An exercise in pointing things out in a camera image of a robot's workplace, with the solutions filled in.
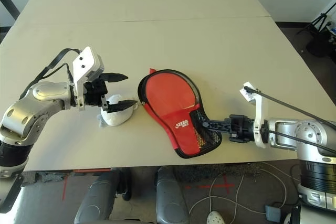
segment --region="white cloth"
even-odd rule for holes
[[[114,94],[109,99],[107,99],[110,104],[116,104],[122,100],[127,100],[127,98],[123,97],[120,94]],[[129,119],[133,114],[133,110],[136,110],[137,108],[138,104],[136,103],[132,107],[129,107],[123,111],[117,111],[112,113],[107,113],[106,111],[101,109],[100,115],[97,116],[97,119],[99,121],[99,127],[106,127],[107,125],[118,126],[125,122],[127,119]]]

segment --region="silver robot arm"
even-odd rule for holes
[[[7,109],[0,123],[0,213],[12,208],[20,192],[21,173],[28,162],[29,152],[51,116],[72,106],[80,111],[85,110],[85,105],[101,106],[109,113],[136,103],[126,100],[109,104],[104,82],[121,81],[127,77],[103,71],[101,58],[86,47],[73,61],[73,82],[35,81],[36,84],[28,87],[26,94]]]
[[[238,143],[254,141],[258,147],[267,146],[297,152],[300,160],[301,183],[298,186],[301,203],[298,207],[305,216],[323,216],[324,223],[336,223],[336,123],[326,121],[290,104],[261,93],[249,82],[240,90],[244,98],[256,106],[255,119],[244,115],[230,115],[224,121],[209,120],[203,126],[213,131],[229,134],[229,139]],[[266,119],[264,99],[271,99],[301,112],[313,119]]]
[[[256,120],[253,124],[256,144],[259,147],[269,144],[274,148],[296,151],[301,168],[299,197],[308,206],[336,214],[336,123],[262,94],[250,83],[245,83],[240,92],[248,102],[256,103]],[[318,120],[265,120],[262,110],[264,97],[261,95]]]

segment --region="white bracket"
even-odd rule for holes
[[[90,47],[86,47],[72,65],[76,106],[79,110],[85,110],[84,83],[98,78],[104,72],[104,64],[99,55],[95,55]]]
[[[251,85],[251,83],[246,82],[244,83],[244,87],[248,86],[249,88],[252,88],[255,90],[255,88]],[[249,93],[247,92],[244,87],[240,90],[243,97],[250,103],[255,103],[256,106],[256,116],[254,119],[253,124],[253,134],[254,134],[254,141],[258,147],[266,148],[266,144],[262,142],[260,129],[261,125],[264,122],[264,110],[263,110],[263,97],[255,94],[255,93]]]

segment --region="gray chair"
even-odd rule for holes
[[[75,224],[144,224],[134,220],[108,220],[116,193],[123,194],[124,200],[130,200],[131,191],[129,169],[114,169],[103,173],[90,186],[77,211]],[[156,220],[158,224],[189,224],[189,214],[180,185],[172,169],[167,166],[158,170]]]

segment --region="white cable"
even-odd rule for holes
[[[240,189],[241,184],[243,183],[243,179],[244,179],[244,175],[242,175],[242,179],[240,180],[240,183],[239,183],[239,186],[238,186],[238,189],[237,189],[237,192],[236,192],[235,214],[233,215],[233,219],[232,219],[232,221],[230,222],[230,224],[232,224],[232,223],[235,221],[235,219],[236,219],[238,192],[239,192],[239,189]]]
[[[292,178],[290,175],[288,175],[287,173],[283,172],[282,170],[280,170],[279,168],[277,168],[277,167],[274,166],[274,165],[268,164],[268,163],[266,163],[266,162],[262,162],[262,164],[269,165],[269,166],[273,167],[274,169],[278,170],[279,172],[281,172],[282,174],[285,174],[287,177]]]
[[[230,202],[232,202],[233,204],[235,204],[235,202],[234,202],[233,200],[230,200],[230,199],[228,199],[228,198],[224,198],[224,197],[220,197],[220,196],[206,196],[206,197],[204,197],[203,199],[200,199],[198,202],[196,202],[196,203],[190,208],[190,210],[189,210],[189,215],[191,214],[192,210],[194,209],[194,207],[195,207],[198,203],[202,202],[203,200],[209,199],[209,198],[224,199],[224,200],[230,201]],[[245,208],[246,210],[248,210],[248,211],[250,211],[250,212],[254,212],[254,213],[256,213],[256,214],[261,214],[261,215],[265,215],[265,214],[266,214],[265,212],[258,212],[258,211],[254,211],[254,210],[252,210],[252,209],[249,209],[249,208],[247,208],[247,207],[245,207],[245,206],[243,206],[243,205],[241,205],[241,204],[239,204],[239,203],[237,203],[237,205],[240,206],[240,207],[242,207],[242,208]]]
[[[212,190],[212,187],[214,186],[216,180],[217,180],[219,177],[221,177],[222,175],[223,175],[223,173],[218,174],[218,176],[214,178],[214,180],[212,181],[211,186],[210,186],[210,190],[209,190],[210,212],[212,211],[212,206],[211,206],[211,190]]]
[[[271,173],[271,172],[269,172],[268,170],[264,170],[264,169],[260,169],[261,171],[263,171],[263,172],[267,172],[267,173],[269,173],[270,175],[272,175],[274,178],[277,178],[281,183],[282,183],[282,185],[284,186],[283,188],[285,189],[285,198],[283,199],[283,203],[282,203],[282,205],[280,206],[280,208],[281,207],[283,207],[284,205],[285,205],[285,203],[286,203],[286,200],[287,200],[287,189],[286,189],[286,185],[285,185],[285,183],[277,176],[277,175],[274,175],[273,173]]]

